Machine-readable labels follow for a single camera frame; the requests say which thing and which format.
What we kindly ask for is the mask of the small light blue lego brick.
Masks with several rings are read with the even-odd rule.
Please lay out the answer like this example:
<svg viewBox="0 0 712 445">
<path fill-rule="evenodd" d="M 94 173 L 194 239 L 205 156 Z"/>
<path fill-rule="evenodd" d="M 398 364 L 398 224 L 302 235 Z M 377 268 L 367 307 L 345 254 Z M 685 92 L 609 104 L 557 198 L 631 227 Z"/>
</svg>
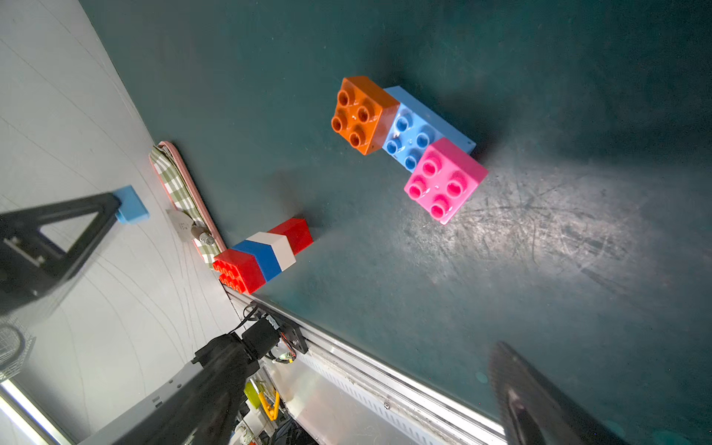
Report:
<svg viewBox="0 0 712 445">
<path fill-rule="evenodd" d="M 150 213 L 131 185 L 112 192 L 118 198 L 120 207 L 115 216 L 121 224 L 139 224 L 150 218 Z"/>
</svg>

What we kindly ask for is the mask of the white lego brick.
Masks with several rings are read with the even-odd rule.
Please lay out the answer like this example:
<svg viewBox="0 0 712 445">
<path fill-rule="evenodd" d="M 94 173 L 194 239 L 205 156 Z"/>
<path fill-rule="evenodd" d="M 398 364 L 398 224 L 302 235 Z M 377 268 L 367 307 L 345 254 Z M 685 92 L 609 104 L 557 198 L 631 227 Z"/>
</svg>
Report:
<svg viewBox="0 0 712 445">
<path fill-rule="evenodd" d="M 279 235 L 270 232 L 258 232 L 251 237 L 248 237 L 248 241 L 269 246 L 272 249 L 274 256 L 276 256 L 276 261 L 282 272 L 296 263 L 295 254 L 286 235 Z"/>
</svg>

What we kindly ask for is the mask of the red sloped lego brick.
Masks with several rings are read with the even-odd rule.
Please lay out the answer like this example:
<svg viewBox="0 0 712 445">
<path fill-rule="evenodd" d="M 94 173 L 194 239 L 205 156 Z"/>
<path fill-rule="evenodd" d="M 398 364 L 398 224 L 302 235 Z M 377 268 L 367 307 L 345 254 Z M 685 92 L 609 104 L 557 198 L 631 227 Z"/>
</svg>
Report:
<svg viewBox="0 0 712 445">
<path fill-rule="evenodd" d="M 253 294 L 266 284 L 266 279 L 253 255 L 237 250 L 225 250 L 213 261 L 220 282 L 241 294 Z"/>
</svg>

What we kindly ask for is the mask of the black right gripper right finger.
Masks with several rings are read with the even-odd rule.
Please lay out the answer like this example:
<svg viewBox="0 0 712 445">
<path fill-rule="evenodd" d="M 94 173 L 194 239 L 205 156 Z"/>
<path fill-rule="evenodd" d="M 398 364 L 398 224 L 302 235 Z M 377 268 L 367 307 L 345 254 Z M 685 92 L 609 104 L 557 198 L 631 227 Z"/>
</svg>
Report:
<svg viewBox="0 0 712 445">
<path fill-rule="evenodd" d="M 505 342 L 489 358 L 489 381 L 509 444 L 624 444 Z"/>
</svg>

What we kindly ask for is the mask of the pink lego brick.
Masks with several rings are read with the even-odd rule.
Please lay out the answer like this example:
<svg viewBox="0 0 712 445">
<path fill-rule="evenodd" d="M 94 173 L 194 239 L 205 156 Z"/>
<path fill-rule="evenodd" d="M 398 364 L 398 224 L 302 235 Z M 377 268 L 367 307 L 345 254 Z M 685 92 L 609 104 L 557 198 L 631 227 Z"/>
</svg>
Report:
<svg viewBox="0 0 712 445">
<path fill-rule="evenodd" d="M 440 224 L 448 224 L 489 171 L 447 138 L 432 143 L 404 192 Z"/>
</svg>

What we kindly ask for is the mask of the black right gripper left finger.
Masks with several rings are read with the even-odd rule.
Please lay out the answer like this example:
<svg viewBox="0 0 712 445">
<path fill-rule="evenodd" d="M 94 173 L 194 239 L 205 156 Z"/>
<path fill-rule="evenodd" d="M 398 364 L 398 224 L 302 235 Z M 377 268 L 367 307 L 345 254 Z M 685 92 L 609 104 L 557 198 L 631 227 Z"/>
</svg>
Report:
<svg viewBox="0 0 712 445">
<path fill-rule="evenodd" d="M 226 444 L 259 350 L 235 333 L 211 340 L 173 378 L 84 444 Z"/>
</svg>

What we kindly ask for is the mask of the orange lego brick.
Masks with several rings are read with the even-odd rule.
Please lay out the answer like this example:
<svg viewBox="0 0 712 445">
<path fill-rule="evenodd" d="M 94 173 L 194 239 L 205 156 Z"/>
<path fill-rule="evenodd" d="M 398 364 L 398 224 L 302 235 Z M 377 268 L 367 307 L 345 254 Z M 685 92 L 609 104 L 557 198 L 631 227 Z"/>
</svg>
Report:
<svg viewBox="0 0 712 445">
<path fill-rule="evenodd" d="M 366 76 L 344 78 L 332 130 L 364 156 L 383 148 L 401 104 Z"/>
</svg>

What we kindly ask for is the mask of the dark blue lego brick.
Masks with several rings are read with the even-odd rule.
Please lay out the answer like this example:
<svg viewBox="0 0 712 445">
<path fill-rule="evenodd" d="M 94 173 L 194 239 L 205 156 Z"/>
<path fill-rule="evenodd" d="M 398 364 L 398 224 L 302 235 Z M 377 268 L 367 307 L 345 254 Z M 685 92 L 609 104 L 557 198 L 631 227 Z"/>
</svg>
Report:
<svg viewBox="0 0 712 445">
<path fill-rule="evenodd" d="M 233 250 L 251 255 L 259 266 L 263 278 L 266 282 L 270 282 L 278 274 L 282 273 L 282 268 L 276 258 L 276 254 L 271 245 L 263 244 L 255 241 L 243 240 L 233 246 Z"/>
</svg>

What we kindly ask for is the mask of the red square lego brick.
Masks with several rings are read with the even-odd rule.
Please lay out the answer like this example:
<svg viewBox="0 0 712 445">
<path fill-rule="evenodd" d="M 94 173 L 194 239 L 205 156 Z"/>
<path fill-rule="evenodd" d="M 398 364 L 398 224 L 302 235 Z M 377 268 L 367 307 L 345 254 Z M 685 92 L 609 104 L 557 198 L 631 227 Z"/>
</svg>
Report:
<svg viewBox="0 0 712 445">
<path fill-rule="evenodd" d="M 306 250 L 313 244 L 313 237 L 307 221 L 302 218 L 291 218 L 269 230 L 270 234 L 284 235 L 294 255 Z"/>
</svg>

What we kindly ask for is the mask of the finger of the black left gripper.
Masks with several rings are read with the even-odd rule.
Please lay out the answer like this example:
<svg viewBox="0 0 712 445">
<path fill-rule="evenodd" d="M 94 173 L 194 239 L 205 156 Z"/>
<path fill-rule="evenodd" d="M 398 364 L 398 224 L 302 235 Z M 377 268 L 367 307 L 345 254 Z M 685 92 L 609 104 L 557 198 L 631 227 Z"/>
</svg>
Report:
<svg viewBox="0 0 712 445">
<path fill-rule="evenodd" d="M 1 215 L 1 313 L 8 315 L 50 295 L 74 278 L 117 222 L 121 202 L 111 193 Z M 41 232 L 50 224 L 90 215 L 70 248 Z"/>
</svg>

